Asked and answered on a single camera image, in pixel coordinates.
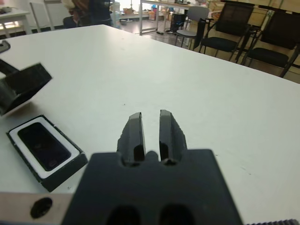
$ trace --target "window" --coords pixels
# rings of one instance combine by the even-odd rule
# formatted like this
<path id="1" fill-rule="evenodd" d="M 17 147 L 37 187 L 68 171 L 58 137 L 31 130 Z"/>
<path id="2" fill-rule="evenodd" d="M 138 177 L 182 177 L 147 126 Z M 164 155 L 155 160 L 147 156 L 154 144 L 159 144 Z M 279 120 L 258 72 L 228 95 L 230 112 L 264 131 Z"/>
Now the window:
<path id="1" fill-rule="evenodd" d="M 6 29 L 17 28 L 17 27 L 20 27 L 20 24 L 19 24 L 19 22 L 6 22 L 5 27 L 6 27 Z"/>

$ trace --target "black box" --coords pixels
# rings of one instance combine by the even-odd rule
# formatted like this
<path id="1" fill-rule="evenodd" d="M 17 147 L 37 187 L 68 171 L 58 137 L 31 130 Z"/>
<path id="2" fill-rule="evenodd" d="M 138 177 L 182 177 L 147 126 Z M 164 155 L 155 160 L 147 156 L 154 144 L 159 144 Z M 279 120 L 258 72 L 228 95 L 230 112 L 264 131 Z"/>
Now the black box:
<path id="1" fill-rule="evenodd" d="M 51 79 L 40 63 L 0 79 L 0 115 L 31 99 Z"/>
<path id="2" fill-rule="evenodd" d="M 56 131 L 58 131 L 59 134 L 63 136 L 63 138 L 65 138 L 76 150 L 79 151 L 79 154 L 75 158 L 73 158 L 71 161 L 67 162 L 67 164 L 65 164 L 64 166 L 59 168 L 57 171 L 53 172 L 53 174 L 49 175 L 47 178 L 41 178 L 39 176 L 38 172 L 33 168 L 32 164 L 26 158 L 26 156 L 21 151 L 20 147 L 13 140 L 13 137 L 10 134 L 11 131 L 13 131 L 13 130 L 21 127 L 22 125 L 27 124 L 33 120 L 36 120 L 38 118 L 43 118 L 44 120 L 46 120 L 52 126 L 52 128 L 54 128 Z M 36 177 L 38 182 L 41 183 L 49 192 L 51 192 L 55 188 L 57 188 L 60 184 L 62 184 L 65 180 L 67 180 L 69 177 L 71 177 L 75 172 L 77 172 L 79 169 L 81 169 L 88 162 L 84 152 L 75 143 L 73 143 L 63 132 L 61 132 L 55 125 L 53 125 L 44 115 L 35 117 L 13 129 L 11 129 L 10 131 L 7 132 L 7 135 L 9 137 L 11 143 L 13 144 L 14 148 L 17 150 L 19 155 L 22 157 L 23 161 L 29 167 L 30 171 Z"/>

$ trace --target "white table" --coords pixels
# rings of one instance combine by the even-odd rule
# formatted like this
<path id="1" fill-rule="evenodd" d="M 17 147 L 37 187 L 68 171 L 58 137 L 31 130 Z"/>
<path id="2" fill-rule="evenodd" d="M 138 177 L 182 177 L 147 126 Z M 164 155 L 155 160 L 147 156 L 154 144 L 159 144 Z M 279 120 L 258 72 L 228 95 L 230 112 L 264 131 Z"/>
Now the white table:
<path id="1" fill-rule="evenodd" d="M 217 155 L 245 224 L 300 219 L 298 84 L 104 25 L 9 42 L 3 60 L 18 69 L 41 62 L 53 80 L 0 117 L 0 191 L 46 192 L 5 134 L 35 116 L 44 114 L 90 158 L 116 151 L 135 112 L 146 150 L 159 153 L 159 110 L 167 109 L 188 148 Z M 82 173 L 54 192 L 74 192 Z"/>
<path id="2" fill-rule="evenodd" d="M 28 15 L 28 14 L 30 14 L 30 12 L 12 8 L 12 11 L 10 13 L 5 13 L 5 14 L 0 15 L 0 23 L 3 26 L 3 29 L 5 31 L 7 38 L 10 38 L 10 34 L 9 34 L 8 30 L 6 29 L 4 23 L 14 22 L 14 21 L 22 21 L 22 24 L 24 26 L 26 34 L 32 34 L 31 28 L 29 26 L 29 23 L 28 23 L 28 20 L 26 17 L 26 15 Z"/>
<path id="3" fill-rule="evenodd" d="M 151 28 L 146 28 L 143 29 L 143 3 L 148 3 L 152 5 L 157 5 L 157 13 L 156 13 L 156 27 L 151 27 Z M 180 8 L 180 9 L 189 9 L 192 5 L 183 5 L 183 4 L 177 4 L 177 3 L 170 3 L 170 2 L 165 2 L 165 1 L 158 1 L 158 0 L 141 0 L 140 2 L 140 10 L 139 10 L 139 15 L 140 15 L 140 34 L 142 34 L 143 31 L 149 31 L 149 30 L 158 30 L 158 14 L 159 14 L 159 7 L 160 6 L 165 6 L 165 7 L 174 7 L 174 8 Z"/>

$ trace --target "phone screen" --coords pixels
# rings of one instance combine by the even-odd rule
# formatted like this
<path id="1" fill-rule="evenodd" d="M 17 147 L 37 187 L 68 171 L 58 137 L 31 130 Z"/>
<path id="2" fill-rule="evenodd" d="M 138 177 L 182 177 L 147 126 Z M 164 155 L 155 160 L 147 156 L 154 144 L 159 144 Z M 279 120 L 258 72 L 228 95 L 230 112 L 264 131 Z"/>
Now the phone screen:
<path id="1" fill-rule="evenodd" d="M 46 171 L 54 169 L 71 156 L 41 123 L 23 128 L 18 136 Z"/>

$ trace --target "chair backrest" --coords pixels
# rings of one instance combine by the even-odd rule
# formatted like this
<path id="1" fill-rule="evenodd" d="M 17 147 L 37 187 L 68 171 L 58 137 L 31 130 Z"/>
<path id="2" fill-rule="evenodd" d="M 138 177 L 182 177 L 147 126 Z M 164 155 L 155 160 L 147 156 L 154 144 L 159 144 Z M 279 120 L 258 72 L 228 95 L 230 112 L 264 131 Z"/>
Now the chair backrest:
<path id="1" fill-rule="evenodd" d="M 227 1 L 223 7 L 216 31 L 242 36 L 247 29 L 254 4 Z"/>
<path id="2" fill-rule="evenodd" d="M 300 42 L 300 14 L 277 11 L 262 32 L 261 41 L 293 49 Z"/>
<path id="3" fill-rule="evenodd" d="M 109 12 L 110 0 L 90 0 L 89 11 L 93 25 L 110 23 L 111 16 Z"/>
<path id="4" fill-rule="evenodd" d="M 210 10 L 206 7 L 201 6 L 191 6 L 188 9 L 187 16 L 190 20 L 199 22 L 200 19 L 205 20 L 208 16 Z"/>

